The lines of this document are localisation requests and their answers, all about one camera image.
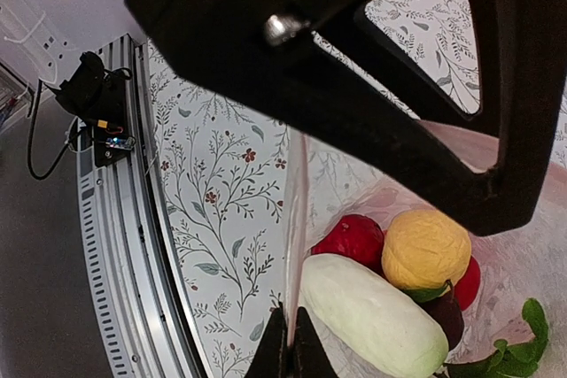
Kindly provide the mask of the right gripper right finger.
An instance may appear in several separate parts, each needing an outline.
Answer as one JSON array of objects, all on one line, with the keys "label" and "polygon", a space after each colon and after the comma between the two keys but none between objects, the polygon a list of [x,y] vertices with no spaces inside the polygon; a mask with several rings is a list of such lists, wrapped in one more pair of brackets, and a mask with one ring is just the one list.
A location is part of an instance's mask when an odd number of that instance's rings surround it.
[{"label": "right gripper right finger", "polygon": [[292,377],[338,378],[305,307],[298,309],[291,357]]}]

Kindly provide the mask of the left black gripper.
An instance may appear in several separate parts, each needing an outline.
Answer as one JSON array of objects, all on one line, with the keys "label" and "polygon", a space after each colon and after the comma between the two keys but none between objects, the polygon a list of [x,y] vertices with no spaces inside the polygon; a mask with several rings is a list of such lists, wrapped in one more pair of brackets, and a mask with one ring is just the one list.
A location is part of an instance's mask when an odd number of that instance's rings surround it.
[{"label": "left black gripper", "polygon": [[300,130],[385,127],[399,112],[313,41],[363,0],[125,0],[173,70]]}]

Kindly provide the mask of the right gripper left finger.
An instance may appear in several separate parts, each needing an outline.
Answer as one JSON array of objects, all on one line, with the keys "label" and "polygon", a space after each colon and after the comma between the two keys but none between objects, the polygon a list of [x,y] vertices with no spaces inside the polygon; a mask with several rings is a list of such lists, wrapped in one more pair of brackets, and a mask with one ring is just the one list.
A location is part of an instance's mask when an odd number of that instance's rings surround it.
[{"label": "right gripper left finger", "polygon": [[270,314],[250,365],[250,378],[284,378],[288,328],[282,304]]}]

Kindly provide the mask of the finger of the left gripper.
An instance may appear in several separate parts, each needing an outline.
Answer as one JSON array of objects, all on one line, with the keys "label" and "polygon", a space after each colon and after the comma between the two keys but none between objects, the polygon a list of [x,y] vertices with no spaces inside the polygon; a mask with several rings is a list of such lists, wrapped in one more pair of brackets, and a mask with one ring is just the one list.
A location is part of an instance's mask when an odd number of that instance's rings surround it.
[{"label": "finger of the left gripper", "polygon": [[312,46],[298,66],[317,90],[291,138],[284,223],[307,236],[308,139],[378,168],[476,235],[528,223],[548,169],[566,80],[566,0],[469,0],[479,100],[467,113],[366,16],[355,0],[320,34],[384,84],[402,112]]}]

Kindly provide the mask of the white radish toy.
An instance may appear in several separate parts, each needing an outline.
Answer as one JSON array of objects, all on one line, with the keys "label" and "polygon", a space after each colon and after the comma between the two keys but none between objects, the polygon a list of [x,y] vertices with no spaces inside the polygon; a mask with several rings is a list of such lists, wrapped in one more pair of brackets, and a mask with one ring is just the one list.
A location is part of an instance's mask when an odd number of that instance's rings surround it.
[{"label": "white radish toy", "polygon": [[429,377],[447,358],[442,327],[409,296],[354,260],[307,258],[300,297],[354,353],[392,377]]}]

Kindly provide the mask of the clear zip top bag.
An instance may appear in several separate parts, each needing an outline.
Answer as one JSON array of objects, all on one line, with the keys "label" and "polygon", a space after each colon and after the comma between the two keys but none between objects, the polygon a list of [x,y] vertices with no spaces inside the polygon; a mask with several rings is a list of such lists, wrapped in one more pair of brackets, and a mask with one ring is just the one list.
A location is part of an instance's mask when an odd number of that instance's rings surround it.
[{"label": "clear zip top bag", "polygon": [[283,305],[342,377],[563,377],[566,171],[525,226],[486,237],[299,132],[285,189]]}]

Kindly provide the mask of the red strawberry toy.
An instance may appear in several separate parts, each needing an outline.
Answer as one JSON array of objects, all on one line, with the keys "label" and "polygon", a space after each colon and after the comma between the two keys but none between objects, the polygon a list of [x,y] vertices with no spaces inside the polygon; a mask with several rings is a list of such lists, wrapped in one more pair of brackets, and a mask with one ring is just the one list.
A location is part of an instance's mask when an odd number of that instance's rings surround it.
[{"label": "red strawberry toy", "polygon": [[311,254],[338,254],[384,275],[381,264],[383,248],[384,232],[373,219],[348,214],[311,249]]}]

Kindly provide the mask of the yellow peach toy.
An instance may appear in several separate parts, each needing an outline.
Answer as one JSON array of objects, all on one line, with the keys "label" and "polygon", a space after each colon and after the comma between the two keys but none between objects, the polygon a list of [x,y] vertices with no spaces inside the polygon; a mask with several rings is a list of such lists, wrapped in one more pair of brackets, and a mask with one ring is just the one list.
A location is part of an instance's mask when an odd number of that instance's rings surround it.
[{"label": "yellow peach toy", "polygon": [[461,280],[471,251],[469,232],[444,213],[410,210],[389,225],[381,264],[386,279],[399,289],[438,289]]}]

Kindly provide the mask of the white radish with green leaf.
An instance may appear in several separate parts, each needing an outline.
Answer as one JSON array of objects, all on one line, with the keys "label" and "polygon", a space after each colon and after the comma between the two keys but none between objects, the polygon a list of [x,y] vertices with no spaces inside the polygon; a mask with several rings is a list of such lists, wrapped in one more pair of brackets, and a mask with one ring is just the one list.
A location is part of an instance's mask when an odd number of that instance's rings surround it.
[{"label": "white radish with green leaf", "polygon": [[485,359],[471,363],[445,364],[444,377],[531,377],[548,346],[548,321],[535,298],[528,298],[522,308],[522,319],[533,333],[525,343],[509,345],[505,339],[493,343],[495,351]]}]

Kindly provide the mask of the dark purple fruit toy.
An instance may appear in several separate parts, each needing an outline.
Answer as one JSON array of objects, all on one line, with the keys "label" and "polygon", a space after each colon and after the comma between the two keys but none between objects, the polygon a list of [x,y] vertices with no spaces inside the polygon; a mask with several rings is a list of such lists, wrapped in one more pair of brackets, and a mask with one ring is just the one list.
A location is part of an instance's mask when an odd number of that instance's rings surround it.
[{"label": "dark purple fruit toy", "polygon": [[464,319],[458,300],[452,290],[442,297],[421,304],[421,307],[442,327],[449,350],[453,350],[462,340]]}]

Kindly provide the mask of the red mushroom toy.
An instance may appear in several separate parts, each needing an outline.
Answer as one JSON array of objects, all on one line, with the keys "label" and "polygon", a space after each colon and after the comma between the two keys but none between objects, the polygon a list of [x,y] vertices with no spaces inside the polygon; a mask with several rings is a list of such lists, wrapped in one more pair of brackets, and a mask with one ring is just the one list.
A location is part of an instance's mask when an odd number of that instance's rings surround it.
[{"label": "red mushroom toy", "polygon": [[470,257],[470,262],[464,276],[454,286],[454,297],[462,312],[466,311],[475,301],[481,283],[481,271],[477,260]]}]

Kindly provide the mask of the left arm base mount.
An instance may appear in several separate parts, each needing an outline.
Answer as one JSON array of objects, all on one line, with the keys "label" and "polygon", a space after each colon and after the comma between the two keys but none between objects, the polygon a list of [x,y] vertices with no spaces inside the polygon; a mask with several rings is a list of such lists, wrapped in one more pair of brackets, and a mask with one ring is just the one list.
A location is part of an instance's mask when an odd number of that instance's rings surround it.
[{"label": "left arm base mount", "polygon": [[129,133],[126,115],[126,94],[132,77],[131,69],[109,70],[98,54],[87,51],[81,54],[72,77],[52,90],[60,106],[86,125],[97,167],[125,158],[136,143]]}]

